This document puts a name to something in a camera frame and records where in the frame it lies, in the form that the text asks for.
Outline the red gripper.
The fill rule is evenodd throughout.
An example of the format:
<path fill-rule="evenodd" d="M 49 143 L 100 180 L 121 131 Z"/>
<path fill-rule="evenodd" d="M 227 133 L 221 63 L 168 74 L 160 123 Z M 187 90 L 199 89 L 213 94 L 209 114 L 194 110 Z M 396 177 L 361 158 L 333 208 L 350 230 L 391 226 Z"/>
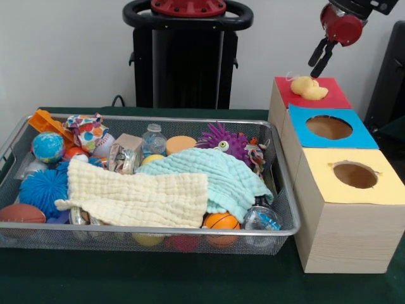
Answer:
<path fill-rule="evenodd" d="M 327 4 L 321 11 L 320 22 L 325 31 L 325 37 L 315 47 L 308 65 L 313 69 L 312 78 L 318 78 L 326 68 L 333 55 L 336 43 L 343 47 L 357 42 L 363 32 L 363 21 L 348 14 L 333 4 Z"/>

